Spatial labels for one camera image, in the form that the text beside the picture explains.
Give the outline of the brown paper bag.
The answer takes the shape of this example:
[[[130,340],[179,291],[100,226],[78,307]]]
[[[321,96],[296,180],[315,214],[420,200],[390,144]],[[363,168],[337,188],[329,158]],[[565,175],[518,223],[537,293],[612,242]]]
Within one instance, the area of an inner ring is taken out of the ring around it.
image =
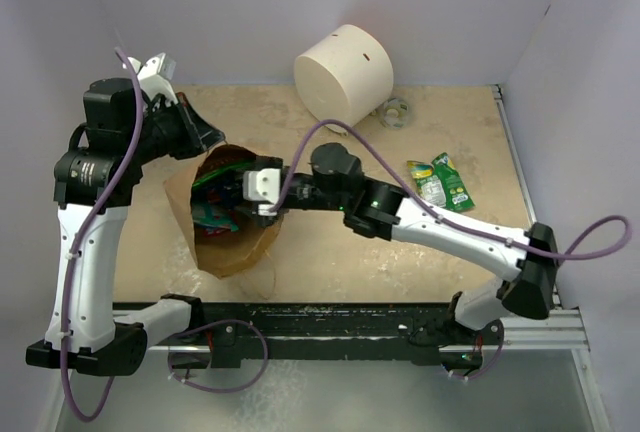
[[[269,248],[280,223],[261,228],[243,198],[243,173],[258,155],[239,145],[223,144],[197,157],[164,182],[171,212],[198,270],[216,279],[244,277],[265,261],[271,285],[253,283],[252,292],[268,300],[276,291],[277,268]]]

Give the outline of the small yellow green snack packet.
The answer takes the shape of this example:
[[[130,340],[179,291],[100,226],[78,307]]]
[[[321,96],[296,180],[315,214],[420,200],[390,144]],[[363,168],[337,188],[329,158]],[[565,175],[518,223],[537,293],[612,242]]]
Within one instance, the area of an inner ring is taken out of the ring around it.
[[[407,162],[407,167],[420,197],[437,207],[445,208],[446,193],[435,168],[429,163],[413,160]]]

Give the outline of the large green chips bag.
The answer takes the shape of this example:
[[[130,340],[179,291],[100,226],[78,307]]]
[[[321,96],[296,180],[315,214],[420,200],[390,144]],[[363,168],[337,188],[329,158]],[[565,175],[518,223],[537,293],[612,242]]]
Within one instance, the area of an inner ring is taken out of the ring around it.
[[[210,183],[213,179],[224,175],[228,172],[237,172],[246,170],[249,166],[253,165],[255,160],[243,160],[235,163],[231,163],[228,165],[223,165],[214,168],[212,171],[206,172],[203,175],[196,177],[192,183],[192,189],[198,189],[206,184]]]

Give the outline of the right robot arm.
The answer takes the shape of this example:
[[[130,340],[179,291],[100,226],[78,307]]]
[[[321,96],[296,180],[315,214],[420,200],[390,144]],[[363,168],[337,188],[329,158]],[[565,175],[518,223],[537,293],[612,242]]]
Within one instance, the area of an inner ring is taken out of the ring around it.
[[[412,198],[366,176],[360,159],[338,143],[315,148],[310,168],[297,173],[279,158],[257,157],[242,177],[253,220],[269,227],[288,210],[340,211],[344,225],[362,237],[426,246],[493,273],[486,284],[454,294],[443,317],[414,325],[413,344],[475,342],[506,317],[549,317],[558,270],[548,256],[556,249],[550,227],[497,226]]]

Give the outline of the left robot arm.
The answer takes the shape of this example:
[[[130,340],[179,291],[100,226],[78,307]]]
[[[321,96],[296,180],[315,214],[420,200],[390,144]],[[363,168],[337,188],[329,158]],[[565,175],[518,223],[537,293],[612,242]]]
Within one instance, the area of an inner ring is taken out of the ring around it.
[[[164,78],[98,80],[83,95],[85,120],[54,167],[60,226],[55,305],[28,365],[96,377],[130,376],[165,339],[184,344],[206,330],[200,299],[166,294],[127,316],[113,316],[118,246],[145,164],[197,157],[225,135]]]

